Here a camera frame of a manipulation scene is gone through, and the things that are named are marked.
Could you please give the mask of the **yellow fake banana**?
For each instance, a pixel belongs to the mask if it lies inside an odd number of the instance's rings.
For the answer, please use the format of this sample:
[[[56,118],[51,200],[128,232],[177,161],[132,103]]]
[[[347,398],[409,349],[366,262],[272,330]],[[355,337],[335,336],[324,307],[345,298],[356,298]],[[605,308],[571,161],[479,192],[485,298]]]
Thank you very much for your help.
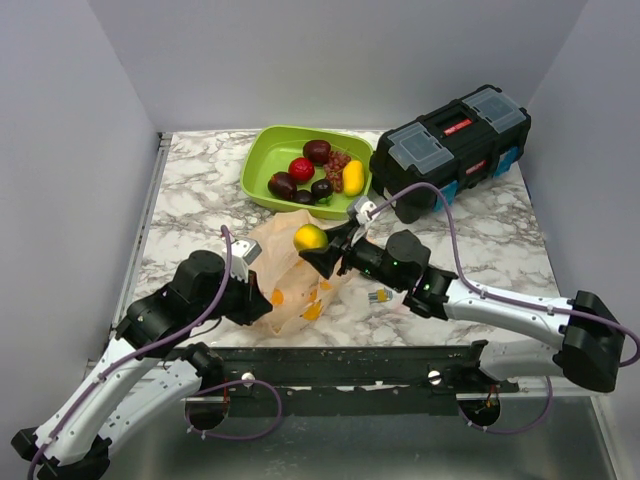
[[[293,245],[298,252],[324,248],[328,243],[326,232],[314,224],[301,226],[293,236]]]

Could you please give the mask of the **orange plastic bag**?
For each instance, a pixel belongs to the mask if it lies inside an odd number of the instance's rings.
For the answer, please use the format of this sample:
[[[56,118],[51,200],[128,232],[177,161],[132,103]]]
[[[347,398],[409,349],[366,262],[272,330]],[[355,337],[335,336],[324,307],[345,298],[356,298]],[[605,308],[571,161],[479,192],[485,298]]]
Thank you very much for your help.
[[[248,330],[268,337],[288,337],[318,320],[338,297],[340,290],[353,278],[322,277],[301,259],[294,247],[298,228],[313,224],[328,229],[327,222],[312,217],[306,210],[277,213],[248,235],[257,241],[262,252],[250,268],[257,274],[261,293],[273,310],[254,322]]]

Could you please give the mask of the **dark fake plum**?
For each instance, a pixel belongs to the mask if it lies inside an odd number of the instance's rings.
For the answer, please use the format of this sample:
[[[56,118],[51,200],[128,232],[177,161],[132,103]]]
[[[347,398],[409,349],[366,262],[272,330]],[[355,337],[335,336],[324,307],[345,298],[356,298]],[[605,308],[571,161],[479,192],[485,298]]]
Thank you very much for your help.
[[[328,205],[334,194],[333,184],[326,178],[319,179],[312,183],[311,194],[315,203]]]
[[[297,204],[309,206],[313,206],[316,203],[314,195],[310,191],[304,189],[297,190],[292,197],[292,201]]]

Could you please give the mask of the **yellow fake mango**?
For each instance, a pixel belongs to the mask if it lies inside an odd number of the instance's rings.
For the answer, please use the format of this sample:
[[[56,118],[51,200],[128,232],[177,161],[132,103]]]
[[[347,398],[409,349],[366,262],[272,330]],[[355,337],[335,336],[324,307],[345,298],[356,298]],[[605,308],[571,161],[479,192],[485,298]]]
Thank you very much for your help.
[[[360,194],[365,184],[364,166],[359,160],[351,160],[342,170],[343,193],[348,197]]]

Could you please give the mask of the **dark brown fake pepper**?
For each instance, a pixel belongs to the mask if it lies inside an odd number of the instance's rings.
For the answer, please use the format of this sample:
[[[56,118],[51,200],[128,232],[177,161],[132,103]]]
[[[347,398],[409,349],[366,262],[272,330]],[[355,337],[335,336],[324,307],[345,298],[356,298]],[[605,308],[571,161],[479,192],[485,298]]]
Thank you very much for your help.
[[[297,193],[297,184],[294,178],[287,172],[274,173],[268,183],[269,192],[281,200],[292,201]]]

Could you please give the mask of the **red fake pomegranate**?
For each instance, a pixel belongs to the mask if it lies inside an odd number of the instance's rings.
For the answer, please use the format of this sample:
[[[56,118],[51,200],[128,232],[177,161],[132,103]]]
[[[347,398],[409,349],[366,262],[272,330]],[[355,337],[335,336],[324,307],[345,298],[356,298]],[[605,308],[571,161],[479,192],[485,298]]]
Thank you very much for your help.
[[[315,166],[309,159],[298,157],[289,164],[288,173],[297,184],[305,184],[315,175]]]

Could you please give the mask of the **red fake grapes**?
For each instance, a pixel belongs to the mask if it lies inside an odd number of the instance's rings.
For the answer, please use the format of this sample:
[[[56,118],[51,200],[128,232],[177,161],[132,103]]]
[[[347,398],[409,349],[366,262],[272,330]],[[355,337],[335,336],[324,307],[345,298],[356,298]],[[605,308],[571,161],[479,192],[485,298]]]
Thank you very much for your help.
[[[336,193],[343,192],[343,170],[351,160],[351,156],[344,151],[331,150],[329,152],[328,161],[324,164],[323,169],[326,179],[332,184]]]

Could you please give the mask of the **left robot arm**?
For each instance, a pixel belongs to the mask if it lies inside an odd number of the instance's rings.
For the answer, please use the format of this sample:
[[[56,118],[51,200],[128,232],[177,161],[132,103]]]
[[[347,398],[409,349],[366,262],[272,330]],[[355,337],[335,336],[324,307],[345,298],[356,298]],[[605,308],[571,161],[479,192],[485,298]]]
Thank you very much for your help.
[[[271,312],[250,264],[259,245],[240,239],[216,254],[194,251],[173,279],[131,304],[91,373],[45,423],[20,430],[11,444],[31,479],[98,479],[113,454],[170,405],[214,393],[226,378],[222,359],[193,343],[152,382],[139,381],[193,328],[227,318],[250,325]]]

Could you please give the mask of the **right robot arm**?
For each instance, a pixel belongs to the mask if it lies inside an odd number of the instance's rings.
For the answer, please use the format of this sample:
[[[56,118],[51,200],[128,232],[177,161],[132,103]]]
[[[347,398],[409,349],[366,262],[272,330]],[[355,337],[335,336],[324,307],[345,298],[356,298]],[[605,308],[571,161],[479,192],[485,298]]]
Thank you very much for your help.
[[[328,230],[304,225],[293,244],[324,278],[355,269],[404,293],[404,305],[420,317],[476,322],[522,335],[517,342],[489,343],[480,357],[461,365],[461,382],[471,391],[519,376],[562,376],[600,393],[615,389],[627,335],[591,292],[580,291],[572,299],[534,297],[465,283],[460,275],[431,265],[430,249],[408,230],[378,246],[353,222]]]

